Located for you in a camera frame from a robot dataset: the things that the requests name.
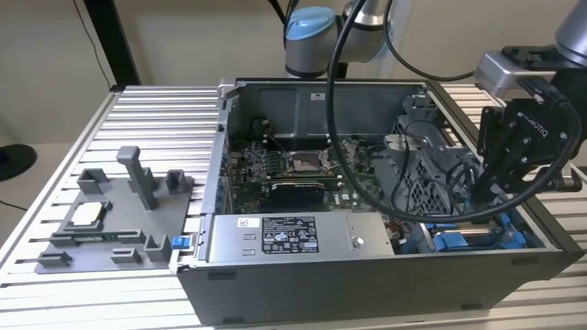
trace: black cord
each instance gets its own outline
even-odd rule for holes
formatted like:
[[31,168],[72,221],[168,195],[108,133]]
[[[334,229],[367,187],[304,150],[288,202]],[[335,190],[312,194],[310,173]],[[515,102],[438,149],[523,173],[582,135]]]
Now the black cord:
[[96,44],[94,43],[92,36],[90,35],[84,19],[82,18],[82,13],[80,13],[80,8],[78,7],[78,2],[76,2],[76,0],[72,0],[72,2],[74,2],[74,6],[75,6],[75,11],[78,13],[78,17],[80,18],[82,26],[84,27],[86,35],[88,36],[90,42],[92,43],[95,60],[99,63],[102,75],[104,76],[104,79],[108,84],[108,89],[111,89],[112,84],[111,84],[111,80],[108,79],[107,73],[106,73],[104,68],[102,66],[102,63],[100,63],[99,50],[96,49]]
[[422,185],[423,188],[424,188],[424,190],[426,190],[427,187],[430,187],[431,184],[438,184],[438,185],[440,185],[440,186],[443,187],[444,190],[447,190],[447,186],[446,186],[442,182],[438,182],[438,181],[436,181],[434,178],[431,178],[430,176],[420,175],[419,177],[416,177],[416,178],[412,180],[412,184],[410,185],[410,190],[408,190],[408,195],[407,195],[407,201],[406,201],[406,213],[412,213],[414,211],[416,211],[416,210],[422,207],[422,204],[419,204],[418,206],[414,207],[414,209],[410,209],[410,200],[411,200],[411,198],[412,198],[412,191],[414,191],[415,183],[416,183],[418,181],[424,182],[424,180],[428,181],[428,182],[427,182],[428,185]]
[[452,77],[436,76],[434,74],[428,74],[424,71],[419,70],[416,67],[414,67],[414,65],[411,65],[406,61],[406,59],[398,53],[398,50],[395,50],[395,47],[392,44],[392,38],[390,36],[390,10],[392,8],[392,2],[394,2],[394,0],[388,0],[387,5],[386,5],[386,14],[383,16],[383,38],[386,39],[386,44],[387,44],[388,50],[394,54],[394,57],[398,59],[399,63],[402,63],[402,65],[404,67],[407,67],[411,72],[414,72],[419,76],[423,76],[426,79],[438,80],[438,81],[455,81],[455,80],[462,80],[462,79],[472,77],[474,71],[470,71],[466,74],[460,74],[460,75],[452,76]]
[[278,14],[282,24],[286,24],[286,14],[283,13],[283,9],[282,6],[279,5],[278,0],[267,0],[267,1],[271,3],[271,6],[274,7],[275,14]]
[[286,48],[287,27],[290,26],[290,19],[292,19],[292,13],[299,3],[300,0],[290,0],[290,2],[287,3],[286,23],[283,24],[283,48]]
[[23,211],[28,211],[27,208],[23,208],[22,206],[18,206],[18,205],[15,205],[15,204],[7,203],[7,202],[3,201],[3,200],[0,200],[0,204],[3,204],[3,205],[6,205],[6,206],[10,206],[10,207],[12,207],[12,208],[18,208],[19,210],[23,210]]
[[526,202],[531,196],[534,196],[542,189],[542,187],[548,184],[551,179],[558,175],[561,169],[567,164],[567,160],[575,150],[577,144],[581,139],[581,130],[582,130],[582,121],[581,117],[577,113],[575,108],[567,100],[551,100],[550,99],[550,107],[555,107],[559,112],[563,114],[567,120],[567,138],[565,139],[565,144],[559,149],[559,154],[557,160],[550,165],[547,171],[540,177],[535,178],[535,181],[528,186],[524,192],[514,196],[514,198],[506,200],[502,204],[492,206],[482,211],[472,212],[464,215],[458,216],[435,216],[435,217],[423,217],[414,214],[404,213],[398,211],[394,208],[384,206],[366,191],[366,189],[360,186],[358,182],[352,169],[348,166],[347,159],[344,158],[344,154],[342,152],[340,147],[340,139],[336,133],[336,121],[335,121],[335,112],[334,112],[334,87],[335,87],[335,76],[336,76],[336,63],[339,63],[342,49],[344,47],[348,33],[351,32],[352,23],[355,22],[356,15],[359,14],[360,8],[363,7],[366,0],[356,0],[348,18],[342,27],[342,31],[339,34],[339,38],[336,40],[336,44],[334,47],[332,57],[330,59],[328,65],[328,77],[326,83],[326,112],[327,112],[327,127],[328,127],[328,136],[332,142],[332,148],[339,158],[340,169],[347,177],[348,182],[351,183],[356,193],[366,200],[367,204],[370,204],[375,209],[378,209],[383,214],[388,215],[392,218],[402,219],[406,221],[414,222],[424,222],[424,223],[459,223],[459,222],[470,222],[478,219],[483,219],[498,215],[506,210],[519,206]]
[[392,195],[390,196],[390,201],[392,204],[392,207],[399,210],[398,204],[395,203],[395,195],[398,194],[402,182],[406,179],[406,174],[407,174],[407,167],[410,165],[410,144],[407,142],[407,130],[410,128],[410,126],[412,126],[412,124],[415,124],[416,122],[427,122],[428,124],[432,124],[432,122],[430,122],[428,120],[414,120],[412,122],[408,123],[408,125],[406,125],[406,127],[403,128],[403,143],[404,143],[404,148],[403,148],[403,164],[402,164],[402,169],[400,169],[400,174],[398,176],[398,182],[395,183],[394,189],[392,189]]
[[454,193],[452,193],[452,190],[455,189],[455,185],[459,183],[459,180],[460,180],[460,177],[463,176],[466,174],[466,170],[463,169],[460,172],[459,172],[459,174],[455,176],[455,179],[452,180],[452,178],[451,178],[451,184],[448,185],[448,188],[447,188],[447,194],[448,194],[448,203],[450,203],[450,205],[451,205],[451,214],[452,214],[452,212],[454,212],[454,210],[456,209],[456,211],[458,211],[458,213],[462,215],[463,214],[463,210],[460,210],[458,207],[456,207],[456,203],[455,203],[455,196],[454,196]]

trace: white wall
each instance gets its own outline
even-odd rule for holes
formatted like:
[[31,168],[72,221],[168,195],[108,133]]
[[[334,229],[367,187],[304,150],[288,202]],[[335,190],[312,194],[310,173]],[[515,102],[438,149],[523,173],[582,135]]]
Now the white wall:
[[[340,12],[344,3],[303,0],[300,7]],[[116,6],[143,84],[283,76],[282,24],[267,0],[118,0]],[[72,0],[2,0],[0,44],[0,144],[75,140],[107,85]],[[360,64],[348,75],[375,77],[378,70],[378,63]]]
[[72,2],[2,0],[0,45],[0,143],[75,140],[108,88]]
[[[577,0],[396,0],[411,2],[400,55],[420,70],[452,76],[472,70],[483,52],[547,45]],[[400,64],[391,76],[416,78]]]
[[[342,12],[347,1],[306,0]],[[267,0],[118,0],[119,15],[143,83],[214,85],[222,77],[282,77],[279,18]],[[287,1],[282,1],[286,10]],[[379,63],[350,67],[375,77]]]

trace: aluminum extrusion table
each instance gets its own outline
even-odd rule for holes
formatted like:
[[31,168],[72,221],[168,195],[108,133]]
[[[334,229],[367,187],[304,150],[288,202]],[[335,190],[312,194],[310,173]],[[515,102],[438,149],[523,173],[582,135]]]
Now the aluminum extrusion table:
[[[444,85],[479,124],[480,109],[499,101],[474,85]],[[199,229],[199,213],[218,108],[216,87],[128,87],[111,93],[72,150],[0,250],[0,328],[199,328],[199,319],[171,270],[35,274],[35,258],[66,217],[84,168],[110,177],[122,145],[138,145],[155,175],[180,168],[195,178],[184,232]],[[539,196],[587,250],[587,189]],[[175,252],[172,262],[190,258]],[[488,311],[368,320],[272,325],[259,329],[587,329],[587,257],[550,281],[527,283]]]

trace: power supply label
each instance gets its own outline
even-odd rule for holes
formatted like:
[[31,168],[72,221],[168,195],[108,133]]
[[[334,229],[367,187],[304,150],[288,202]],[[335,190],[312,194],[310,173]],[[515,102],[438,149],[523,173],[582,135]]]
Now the power supply label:
[[263,218],[263,252],[316,253],[319,232],[314,217]]

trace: black office chair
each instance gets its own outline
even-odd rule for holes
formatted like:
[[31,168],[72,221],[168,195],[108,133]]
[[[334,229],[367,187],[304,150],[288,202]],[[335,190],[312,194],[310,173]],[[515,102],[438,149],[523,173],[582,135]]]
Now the black office chair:
[[0,147],[0,181],[26,172],[38,161],[38,152],[26,144]]

